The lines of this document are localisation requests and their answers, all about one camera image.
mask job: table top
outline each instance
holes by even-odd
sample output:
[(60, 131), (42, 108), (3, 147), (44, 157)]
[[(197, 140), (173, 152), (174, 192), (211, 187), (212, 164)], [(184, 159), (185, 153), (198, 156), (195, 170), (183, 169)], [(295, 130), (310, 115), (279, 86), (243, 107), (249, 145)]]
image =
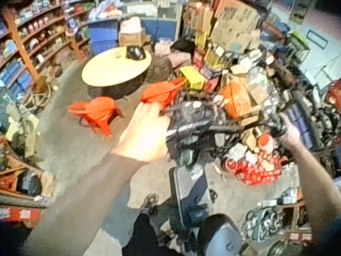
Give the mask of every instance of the table top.
[(151, 55), (144, 60), (126, 59), (127, 47), (117, 47), (93, 57), (83, 68), (82, 79), (91, 86), (105, 87), (129, 81), (149, 67)]

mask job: wall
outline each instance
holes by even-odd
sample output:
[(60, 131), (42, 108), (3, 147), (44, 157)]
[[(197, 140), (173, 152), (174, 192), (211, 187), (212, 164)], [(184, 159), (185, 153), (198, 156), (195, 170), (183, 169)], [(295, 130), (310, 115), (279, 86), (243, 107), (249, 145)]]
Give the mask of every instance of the wall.
[(310, 8), (302, 25), (297, 25), (289, 21), (290, 11), (287, 8), (274, 3), (272, 12), (279, 16), (281, 21), (289, 24), (292, 30), (298, 30), (306, 38), (311, 29), (320, 36), (328, 40), (326, 48), (323, 50), (316, 44), (306, 39), (310, 47), (310, 52), (301, 65), (303, 72), (309, 71), (319, 84), (320, 88), (330, 83), (325, 71), (332, 79), (341, 78), (341, 18), (327, 13), (323, 13), (314, 8)]

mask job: person's right hand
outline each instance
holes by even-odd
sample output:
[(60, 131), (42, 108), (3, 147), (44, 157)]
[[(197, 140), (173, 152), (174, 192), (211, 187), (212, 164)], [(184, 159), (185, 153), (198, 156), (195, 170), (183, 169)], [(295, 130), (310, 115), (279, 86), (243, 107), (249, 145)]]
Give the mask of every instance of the person's right hand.
[(300, 133), (284, 113), (280, 113), (280, 116), (284, 119), (287, 127), (287, 132), (280, 137), (280, 141), (287, 149), (293, 151), (302, 145)]
[(112, 152), (143, 162), (151, 162), (167, 154), (168, 116), (159, 116), (158, 103), (140, 103)]

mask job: black pants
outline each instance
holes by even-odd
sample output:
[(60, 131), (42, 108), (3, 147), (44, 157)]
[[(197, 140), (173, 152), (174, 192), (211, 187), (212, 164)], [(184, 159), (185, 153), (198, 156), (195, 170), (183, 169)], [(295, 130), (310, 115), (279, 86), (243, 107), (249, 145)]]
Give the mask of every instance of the black pants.
[(159, 247), (155, 231), (146, 214), (140, 214), (134, 223), (133, 236), (122, 248), (123, 256), (179, 256), (166, 246)]

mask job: forearm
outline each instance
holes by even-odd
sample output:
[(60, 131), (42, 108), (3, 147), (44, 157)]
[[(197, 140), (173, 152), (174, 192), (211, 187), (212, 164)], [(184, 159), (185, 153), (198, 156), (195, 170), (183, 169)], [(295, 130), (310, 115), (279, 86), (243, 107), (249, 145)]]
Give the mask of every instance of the forearm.
[(142, 162), (108, 154), (44, 213), (24, 250), (32, 255), (83, 255), (112, 201)]
[(316, 239), (325, 224), (341, 214), (341, 195), (327, 171), (301, 143), (292, 153), (298, 166), (308, 218)]

